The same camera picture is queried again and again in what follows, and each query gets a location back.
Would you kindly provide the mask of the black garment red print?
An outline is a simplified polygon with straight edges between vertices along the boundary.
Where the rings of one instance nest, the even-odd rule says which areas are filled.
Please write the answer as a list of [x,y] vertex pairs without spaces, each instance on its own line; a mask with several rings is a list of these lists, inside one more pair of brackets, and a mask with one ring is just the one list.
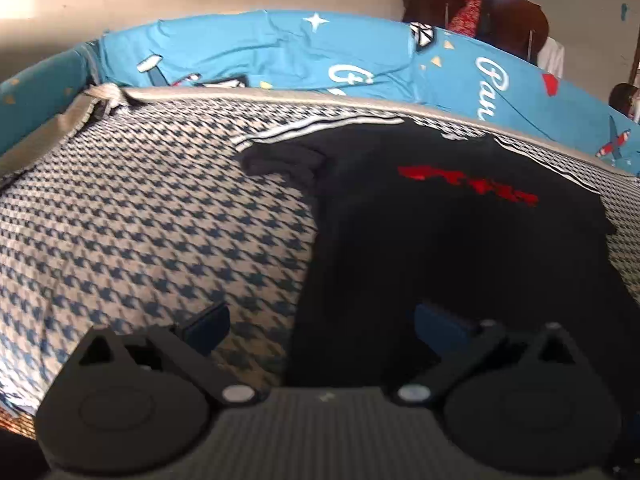
[[526,474],[638,455],[639,309],[588,184],[493,136],[404,118],[317,119],[233,145],[247,174],[302,192],[317,227],[282,385],[395,394],[440,361],[416,334],[427,304],[506,330],[432,403],[463,451]]

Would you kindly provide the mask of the houndstooth mattress cover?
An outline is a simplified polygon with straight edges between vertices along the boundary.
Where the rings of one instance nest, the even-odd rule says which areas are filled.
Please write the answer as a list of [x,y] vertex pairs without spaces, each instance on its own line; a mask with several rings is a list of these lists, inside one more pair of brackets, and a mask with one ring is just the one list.
[[64,141],[1,181],[1,402],[23,431],[91,327],[128,334],[218,301],[214,361],[277,385],[314,227],[277,177],[244,176],[234,136],[304,119],[399,116],[450,139],[487,127],[429,107],[298,91],[82,94]]

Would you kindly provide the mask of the white cloth on chair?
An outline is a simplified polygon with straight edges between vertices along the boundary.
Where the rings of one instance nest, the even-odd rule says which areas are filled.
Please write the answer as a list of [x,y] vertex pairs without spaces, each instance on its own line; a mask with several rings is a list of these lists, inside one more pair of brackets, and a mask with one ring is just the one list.
[[545,72],[562,79],[564,73],[565,47],[548,37],[537,54],[537,66]]

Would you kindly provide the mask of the blue cartoon print bedsheet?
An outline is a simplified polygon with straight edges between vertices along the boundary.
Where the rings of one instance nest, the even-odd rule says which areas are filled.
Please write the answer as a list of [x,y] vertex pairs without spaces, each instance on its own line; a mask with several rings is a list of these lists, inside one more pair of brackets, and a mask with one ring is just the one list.
[[303,11],[157,21],[47,58],[2,82],[2,150],[100,84],[319,91],[420,104],[639,169],[633,120],[512,54],[427,24]]

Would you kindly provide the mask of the red patterned cloth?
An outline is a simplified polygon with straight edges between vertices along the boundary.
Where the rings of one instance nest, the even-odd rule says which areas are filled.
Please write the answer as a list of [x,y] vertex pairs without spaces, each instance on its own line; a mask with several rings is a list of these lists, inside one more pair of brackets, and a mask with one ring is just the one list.
[[402,0],[405,23],[420,22],[475,37],[482,0]]

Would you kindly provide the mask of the brown wooden chair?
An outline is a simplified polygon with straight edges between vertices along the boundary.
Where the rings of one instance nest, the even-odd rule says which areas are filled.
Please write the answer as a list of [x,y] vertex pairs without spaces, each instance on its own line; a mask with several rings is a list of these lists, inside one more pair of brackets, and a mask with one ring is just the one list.
[[528,0],[482,0],[477,40],[536,64],[549,35],[549,23],[536,3]]

